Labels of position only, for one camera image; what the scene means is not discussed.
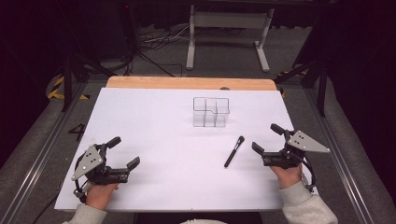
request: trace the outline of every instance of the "sleeve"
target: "sleeve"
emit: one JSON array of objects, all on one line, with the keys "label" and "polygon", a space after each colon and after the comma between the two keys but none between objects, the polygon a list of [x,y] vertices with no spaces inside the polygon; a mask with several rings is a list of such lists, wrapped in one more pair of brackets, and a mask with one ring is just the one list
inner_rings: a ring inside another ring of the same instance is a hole
[{"label": "sleeve", "polygon": [[330,224],[338,223],[335,214],[325,202],[316,194],[311,194],[304,187],[302,181],[286,188],[280,189],[283,200],[283,214],[290,224],[315,223]]},{"label": "sleeve", "polygon": [[216,220],[210,220],[210,219],[194,219],[194,220],[187,220],[180,224],[227,224],[227,223]]},{"label": "sleeve", "polygon": [[73,218],[63,224],[101,224],[107,212],[98,210],[81,203],[78,205]]}]

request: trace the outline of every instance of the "clear acrylic box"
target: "clear acrylic box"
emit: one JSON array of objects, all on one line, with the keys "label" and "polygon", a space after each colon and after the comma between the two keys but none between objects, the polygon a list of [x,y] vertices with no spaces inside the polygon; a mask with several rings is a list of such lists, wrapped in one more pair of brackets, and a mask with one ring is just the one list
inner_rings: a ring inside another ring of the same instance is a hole
[{"label": "clear acrylic box", "polygon": [[194,97],[194,127],[225,127],[230,114],[228,98]]}]

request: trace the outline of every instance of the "human hand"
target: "human hand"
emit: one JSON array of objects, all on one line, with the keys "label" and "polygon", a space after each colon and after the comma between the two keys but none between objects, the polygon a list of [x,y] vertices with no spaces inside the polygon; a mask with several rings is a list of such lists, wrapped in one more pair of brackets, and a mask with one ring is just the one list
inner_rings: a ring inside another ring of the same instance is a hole
[{"label": "human hand", "polygon": [[283,169],[278,166],[270,166],[270,168],[276,174],[281,189],[286,189],[298,183],[303,176],[303,166],[301,164],[297,167],[290,167],[288,169]]},{"label": "human hand", "polygon": [[119,184],[91,185],[87,192],[85,204],[89,207],[105,210],[114,189],[119,189]]}]

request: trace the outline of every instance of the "black marker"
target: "black marker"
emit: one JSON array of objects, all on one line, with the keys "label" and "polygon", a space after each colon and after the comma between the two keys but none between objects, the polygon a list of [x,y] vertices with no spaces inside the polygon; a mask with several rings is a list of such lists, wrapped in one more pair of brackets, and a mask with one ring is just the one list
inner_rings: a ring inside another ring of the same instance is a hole
[{"label": "black marker", "polygon": [[241,146],[241,144],[245,141],[244,136],[240,136],[238,138],[238,141],[236,142],[235,147],[233,148],[233,151],[231,152],[230,157],[228,160],[225,162],[224,167],[227,167],[230,164],[230,161],[233,159],[233,155],[235,155],[236,150]]}]

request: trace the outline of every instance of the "metal stand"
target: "metal stand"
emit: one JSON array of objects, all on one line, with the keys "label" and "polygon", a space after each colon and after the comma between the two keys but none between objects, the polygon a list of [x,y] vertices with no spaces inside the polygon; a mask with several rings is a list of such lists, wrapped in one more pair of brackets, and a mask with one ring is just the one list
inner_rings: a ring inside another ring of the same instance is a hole
[{"label": "metal stand", "polygon": [[315,82],[319,80],[319,88],[318,88],[318,111],[322,117],[325,117],[324,114],[324,99],[325,99],[325,93],[326,93],[326,84],[327,84],[327,66],[324,60],[321,61],[313,61],[311,63],[307,63],[304,65],[301,65],[290,72],[288,72],[286,75],[277,77],[274,79],[275,84],[282,83],[283,81],[294,77],[304,70],[309,69],[308,72],[306,73],[305,77],[301,81],[301,85],[303,88],[312,88],[315,84]]},{"label": "metal stand", "polygon": [[195,7],[191,6],[190,11],[190,42],[187,53],[187,70],[192,70],[194,66],[195,39],[194,30],[199,27],[227,27],[227,28],[249,28],[262,29],[260,41],[255,41],[255,48],[259,56],[263,72],[269,72],[270,67],[262,49],[268,29],[273,18],[274,9],[271,8],[267,13],[224,13],[224,12],[196,12]]},{"label": "metal stand", "polygon": [[95,63],[85,57],[73,53],[73,50],[71,50],[70,54],[71,55],[67,56],[64,60],[64,108],[62,112],[66,111],[73,101],[72,75],[75,76],[77,82],[87,82],[90,79],[87,70],[84,68],[84,64],[89,65],[96,71],[99,71],[108,77],[117,75],[107,70],[99,63]]}]

